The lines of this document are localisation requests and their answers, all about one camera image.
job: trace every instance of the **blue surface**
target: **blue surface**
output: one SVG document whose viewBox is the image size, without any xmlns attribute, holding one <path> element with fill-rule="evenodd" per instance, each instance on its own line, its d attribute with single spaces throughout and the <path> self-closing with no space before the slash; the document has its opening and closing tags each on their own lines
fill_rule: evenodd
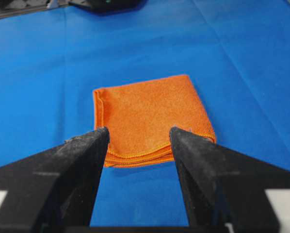
<svg viewBox="0 0 290 233">
<path fill-rule="evenodd" d="M 93 129 L 92 90 L 189 74 L 218 143 L 290 169 L 290 5 L 149 0 L 0 20 L 0 166 Z M 105 168 L 91 225 L 187 225 L 174 163 Z"/>
</svg>

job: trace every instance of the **towel fold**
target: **towel fold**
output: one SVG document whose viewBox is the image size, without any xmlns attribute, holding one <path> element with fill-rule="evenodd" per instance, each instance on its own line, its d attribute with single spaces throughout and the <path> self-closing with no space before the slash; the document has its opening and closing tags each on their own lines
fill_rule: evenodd
<svg viewBox="0 0 290 233">
<path fill-rule="evenodd" d="M 173 126 L 216 142 L 207 113 L 187 75 L 93 91 L 95 129 L 111 141 L 104 166 L 137 167 L 173 161 Z"/>
</svg>

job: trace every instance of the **black object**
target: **black object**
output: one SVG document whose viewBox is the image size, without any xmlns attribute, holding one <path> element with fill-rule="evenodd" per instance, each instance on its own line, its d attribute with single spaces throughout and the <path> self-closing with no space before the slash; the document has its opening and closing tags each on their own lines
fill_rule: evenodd
<svg viewBox="0 0 290 233">
<path fill-rule="evenodd" d="M 235 233 L 279 233 L 265 190 L 290 189 L 290 171 L 176 127 L 170 139 L 191 227 L 230 223 Z"/>
<path fill-rule="evenodd" d="M 102 14 L 133 9 L 141 2 L 143 0 L 70 0 L 69 4 Z"/>
<path fill-rule="evenodd" d="M 106 128 L 0 168 L 0 233 L 89 225 L 109 143 Z"/>
<path fill-rule="evenodd" d="M 43 233 L 228 233 L 226 227 L 65 227 L 45 228 Z"/>
<path fill-rule="evenodd" d="M 68 0 L 0 0 L 0 19 L 68 6 Z"/>
<path fill-rule="evenodd" d="M 0 168 L 0 233 L 279 233 L 265 190 L 290 189 L 289 171 L 176 127 L 170 139 L 189 227 L 89 227 L 102 128 Z"/>
<path fill-rule="evenodd" d="M 74 5 L 97 14 L 134 9 L 145 0 L 0 0 L 0 18 Z"/>
</svg>

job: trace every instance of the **orange towel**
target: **orange towel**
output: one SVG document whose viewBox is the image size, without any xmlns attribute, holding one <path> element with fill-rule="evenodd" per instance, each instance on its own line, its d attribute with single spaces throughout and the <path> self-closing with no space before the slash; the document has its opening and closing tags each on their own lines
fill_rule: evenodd
<svg viewBox="0 0 290 233">
<path fill-rule="evenodd" d="M 111 141 L 104 166 L 136 167 L 173 161 L 172 126 L 216 142 L 207 113 L 187 75 L 93 91 L 95 129 Z"/>
</svg>

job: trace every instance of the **table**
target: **table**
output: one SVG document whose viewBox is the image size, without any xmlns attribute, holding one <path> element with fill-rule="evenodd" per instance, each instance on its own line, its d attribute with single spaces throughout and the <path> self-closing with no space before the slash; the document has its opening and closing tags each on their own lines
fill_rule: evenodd
<svg viewBox="0 0 290 233">
<path fill-rule="evenodd" d="M 218 143 L 290 169 L 286 0 L 148 0 L 0 20 L 0 166 L 93 129 L 92 90 L 188 74 Z M 105 168 L 92 226 L 186 226 L 174 163 Z"/>
</svg>

